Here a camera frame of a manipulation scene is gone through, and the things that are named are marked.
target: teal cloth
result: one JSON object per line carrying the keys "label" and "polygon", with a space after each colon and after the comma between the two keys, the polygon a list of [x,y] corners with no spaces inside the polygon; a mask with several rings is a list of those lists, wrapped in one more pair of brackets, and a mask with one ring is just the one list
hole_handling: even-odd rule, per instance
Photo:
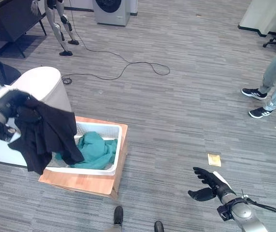
{"label": "teal cloth", "polygon": [[84,161],[70,165],[72,168],[103,170],[108,163],[114,163],[117,139],[103,140],[96,132],[87,132],[78,142]]}

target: black shoe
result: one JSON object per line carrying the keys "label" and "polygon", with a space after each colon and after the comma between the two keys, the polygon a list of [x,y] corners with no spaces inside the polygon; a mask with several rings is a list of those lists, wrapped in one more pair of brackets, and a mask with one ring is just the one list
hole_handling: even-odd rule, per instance
{"label": "black shoe", "polygon": [[72,56],[72,52],[71,51],[63,51],[59,53],[60,56]]}
{"label": "black shoe", "polygon": [[80,43],[77,40],[69,40],[69,44],[79,45]]}
{"label": "black shoe", "polygon": [[257,88],[243,88],[241,92],[248,97],[253,97],[258,100],[263,100],[267,98],[267,93],[260,93]]}
{"label": "black shoe", "polygon": [[273,110],[265,110],[262,107],[249,111],[249,115],[253,118],[262,118],[263,116],[268,116]]}
{"label": "black shoe", "polygon": [[118,206],[114,210],[114,224],[118,224],[122,226],[123,224],[123,208],[121,206]]}
{"label": "black shoe", "polygon": [[154,224],[154,232],[164,232],[163,224],[161,221],[156,221]]}

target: power cord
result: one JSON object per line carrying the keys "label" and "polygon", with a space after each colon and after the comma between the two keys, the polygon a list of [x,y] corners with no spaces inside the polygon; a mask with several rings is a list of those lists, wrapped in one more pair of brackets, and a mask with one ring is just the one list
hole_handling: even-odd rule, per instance
{"label": "power cord", "polygon": [[[71,0],[69,0],[69,4],[70,4],[70,8],[72,9]],[[80,41],[82,42],[84,48],[85,48],[87,51],[90,51],[90,52],[97,52],[97,53],[110,53],[110,54],[113,54],[113,55],[115,55],[115,56],[117,56],[117,57],[120,57],[122,60],[124,60],[124,61],[127,63],[127,65],[123,68],[123,70],[122,70],[122,72],[121,72],[121,74],[120,74],[119,76],[117,76],[117,77],[115,77],[115,78],[110,78],[110,79],[109,79],[109,78],[102,78],[102,77],[99,77],[99,76],[94,75],[94,74],[91,74],[91,73],[71,73],[71,74],[65,74],[65,75],[63,75],[63,76],[61,77],[61,79],[62,79],[62,81],[63,81],[63,83],[64,83],[65,85],[70,85],[70,84],[72,83],[72,79],[68,77],[68,76],[72,76],[72,75],[91,75],[91,76],[97,77],[97,78],[99,78],[99,79],[101,79],[101,80],[109,80],[109,81],[117,80],[117,79],[119,79],[119,78],[123,75],[124,71],[128,68],[128,66],[130,66],[130,65],[132,65],[132,64],[148,64],[149,66],[152,67],[154,73],[156,73],[157,75],[160,75],[160,76],[166,76],[166,75],[168,75],[168,74],[170,73],[170,68],[169,68],[168,66],[166,66],[166,65],[163,65],[163,64],[150,63],[150,62],[146,62],[146,61],[130,62],[130,61],[126,60],[125,58],[123,58],[120,54],[116,54],[116,53],[109,52],[109,51],[96,51],[96,50],[89,49],[89,48],[85,45],[85,43],[84,43],[84,41],[82,40],[82,38],[81,38],[81,36],[79,35],[79,33],[76,31],[75,22],[74,22],[74,18],[73,18],[73,11],[72,11],[72,10],[71,10],[71,16],[72,16],[72,22],[73,22],[74,31],[75,31],[75,33],[77,34],[77,36],[79,37]],[[167,73],[159,73],[158,71],[156,71],[154,65],[164,67],[164,68],[166,68],[166,69],[168,70],[168,72],[167,72]]]}
{"label": "power cord", "polygon": [[266,210],[270,210],[270,211],[276,213],[276,208],[274,208],[274,207],[271,207],[271,206],[268,206],[268,205],[265,205],[265,204],[259,204],[259,203],[253,201],[252,199],[250,199],[250,198],[248,198],[248,197],[245,198],[245,200],[246,200],[246,202],[248,202],[248,203],[250,203],[250,204],[253,204],[253,205],[258,206],[258,207],[260,207],[260,208],[263,208],[263,209],[266,209]]}

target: white shoe sole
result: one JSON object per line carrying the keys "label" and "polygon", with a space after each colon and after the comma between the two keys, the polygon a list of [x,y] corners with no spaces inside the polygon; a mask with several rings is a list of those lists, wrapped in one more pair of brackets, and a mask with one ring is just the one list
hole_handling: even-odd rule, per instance
{"label": "white shoe sole", "polygon": [[261,115],[261,116],[257,117],[257,116],[252,115],[250,111],[248,112],[248,114],[249,114],[251,117],[257,118],[257,119],[262,118],[262,117],[264,117],[264,116],[269,116],[269,115],[270,115],[270,114],[268,114],[268,115]]}
{"label": "white shoe sole", "polygon": [[264,99],[267,98],[267,97],[261,98],[261,97],[259,97],[259,96],[254,95],[254,94],[248,94],[248,93],[243,92],[243,90],[241,90],[241,93],[243,93],[245,96],[252,97],[252,98],[256,98],[256,99],[258,99],[258,100],[264,100]]}

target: small card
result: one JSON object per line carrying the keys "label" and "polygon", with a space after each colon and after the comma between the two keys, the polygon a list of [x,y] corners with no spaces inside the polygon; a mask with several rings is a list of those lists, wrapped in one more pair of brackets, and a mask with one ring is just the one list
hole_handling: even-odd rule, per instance
{"label": "small card", "polygon": [[209,160],[209,165],[221,167],[221,162],[220,162],[220,156],[219,155],[208,153],[207,158]]}

